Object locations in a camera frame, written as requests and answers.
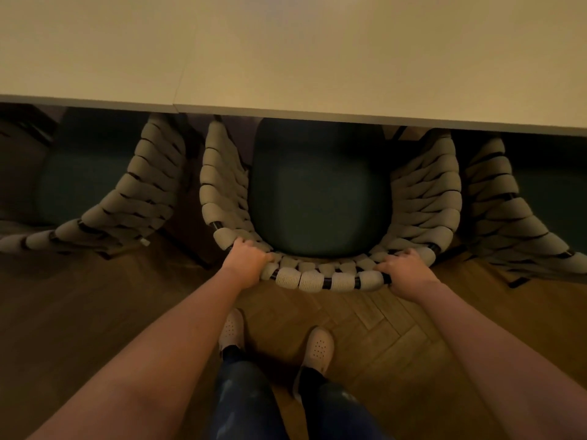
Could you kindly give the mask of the person's left hand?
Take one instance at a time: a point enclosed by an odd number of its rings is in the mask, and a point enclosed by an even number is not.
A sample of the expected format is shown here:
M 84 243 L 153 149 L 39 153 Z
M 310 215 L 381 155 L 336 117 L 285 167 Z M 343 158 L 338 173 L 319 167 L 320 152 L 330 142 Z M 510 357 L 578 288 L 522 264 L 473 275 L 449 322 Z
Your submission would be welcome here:
M 230 280 L 240 290 L 256 285 L 262 273 L 262 271 L 255 271 L 256 251 L 262 250 L 256 247 L 252 240 L 236 238 L 220 268 L 220 275 Z

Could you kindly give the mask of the person's right hand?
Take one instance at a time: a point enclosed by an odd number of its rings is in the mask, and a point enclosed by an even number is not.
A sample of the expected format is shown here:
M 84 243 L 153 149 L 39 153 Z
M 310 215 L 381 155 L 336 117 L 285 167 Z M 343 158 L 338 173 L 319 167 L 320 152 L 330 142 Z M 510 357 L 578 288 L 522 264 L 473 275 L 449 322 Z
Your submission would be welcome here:
M 443 284 L 415 249 L 388 255 L 381 263 L 393 264 L 392 292 L 401 299 L 420 304 Z

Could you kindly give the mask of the person's right forearm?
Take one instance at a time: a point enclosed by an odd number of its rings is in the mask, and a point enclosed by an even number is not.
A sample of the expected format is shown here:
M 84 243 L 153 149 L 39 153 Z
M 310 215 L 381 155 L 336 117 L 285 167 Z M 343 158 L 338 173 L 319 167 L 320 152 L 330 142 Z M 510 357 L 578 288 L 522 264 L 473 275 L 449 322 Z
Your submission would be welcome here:
M 587 440 L 587 390 L 443 283 L 414 300 L 511 440 Z

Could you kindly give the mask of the person's left forearm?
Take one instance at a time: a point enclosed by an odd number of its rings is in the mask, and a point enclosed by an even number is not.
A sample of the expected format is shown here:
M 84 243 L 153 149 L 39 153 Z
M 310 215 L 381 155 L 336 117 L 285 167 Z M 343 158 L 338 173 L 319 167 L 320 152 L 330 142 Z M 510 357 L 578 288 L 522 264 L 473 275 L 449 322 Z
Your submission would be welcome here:
M 170 440 L 240 292 L 218 271 L 123 348 L 27 440 Z

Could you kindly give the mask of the person's left white shoe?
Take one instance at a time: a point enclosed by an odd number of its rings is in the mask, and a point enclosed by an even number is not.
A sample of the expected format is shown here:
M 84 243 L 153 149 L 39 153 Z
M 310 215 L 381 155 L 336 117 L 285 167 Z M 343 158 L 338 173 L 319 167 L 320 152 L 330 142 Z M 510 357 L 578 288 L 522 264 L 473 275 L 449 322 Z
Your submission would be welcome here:
M 220 353 L 230 346 L 236 346 L 242 351 L 246 349 L 244 316 L 238 308 L 229 312 L 218 339 Z

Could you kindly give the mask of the person's white shoe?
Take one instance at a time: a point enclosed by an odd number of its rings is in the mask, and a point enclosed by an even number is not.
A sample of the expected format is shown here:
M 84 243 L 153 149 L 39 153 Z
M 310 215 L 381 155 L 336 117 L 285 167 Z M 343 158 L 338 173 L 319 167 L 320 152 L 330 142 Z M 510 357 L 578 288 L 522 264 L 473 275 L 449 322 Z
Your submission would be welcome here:
M 306 343 L 304 359 L 295 377 L 292 395 L 300 404 L 299 382 L 304 368 L 316 370 L 322 377 L 325 375 L 334 356 L 334 338 L 327 329 L 316 326 L 310 333 Z
M 246 349 L 244 316 L 238 308 L 229 312 L 218 339 L 220 353 L 230 346 L 236 346 L 242 351 Z

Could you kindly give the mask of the person's right white shoe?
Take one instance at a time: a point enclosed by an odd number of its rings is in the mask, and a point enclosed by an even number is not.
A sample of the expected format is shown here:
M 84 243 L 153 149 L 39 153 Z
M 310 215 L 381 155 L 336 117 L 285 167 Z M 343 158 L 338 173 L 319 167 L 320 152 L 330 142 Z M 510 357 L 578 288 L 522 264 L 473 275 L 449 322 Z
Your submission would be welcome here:
M 316 370 L 322 377 L 325 375 L 334 356 L 334 338 L 327 329 L 316 326 L 310 333 L 306 343 L 304 359 L 295 377 L 292 395 L 300 404 L 299 382 L 304 368 Z

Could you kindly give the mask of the person's left leg dark trousers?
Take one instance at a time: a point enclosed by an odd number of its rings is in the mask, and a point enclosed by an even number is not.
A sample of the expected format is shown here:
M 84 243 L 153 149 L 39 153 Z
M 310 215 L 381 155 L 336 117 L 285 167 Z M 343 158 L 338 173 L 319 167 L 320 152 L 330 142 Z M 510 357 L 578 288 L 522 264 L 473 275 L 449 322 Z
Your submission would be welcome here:
M 267 377 L 236 345 L 221 351 L 209 440 L 290 440 Z

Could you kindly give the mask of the person's leg dark trousers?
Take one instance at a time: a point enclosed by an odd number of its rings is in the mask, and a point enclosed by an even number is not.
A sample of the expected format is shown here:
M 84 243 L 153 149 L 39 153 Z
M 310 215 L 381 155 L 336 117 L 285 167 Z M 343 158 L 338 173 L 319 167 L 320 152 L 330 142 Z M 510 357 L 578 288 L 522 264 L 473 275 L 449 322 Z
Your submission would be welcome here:
M 221 351 L 209 440 L 290 440 L 267 377 L 236 345 Z
M 304 407 L 309 440 L 395 440 L 340 384 L 318 370 L 301 367 L 297 393 Z

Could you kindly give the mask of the person's right leg dark trousers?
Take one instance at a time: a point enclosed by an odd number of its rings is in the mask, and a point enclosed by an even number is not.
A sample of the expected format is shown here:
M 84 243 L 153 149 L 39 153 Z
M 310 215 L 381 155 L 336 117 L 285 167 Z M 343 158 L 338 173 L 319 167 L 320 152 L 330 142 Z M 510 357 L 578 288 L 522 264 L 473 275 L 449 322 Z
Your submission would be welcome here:
M 340 384 L 318 370 L 301 367 L 297 393 L 304 407 L 309 440 L 395 440 Z

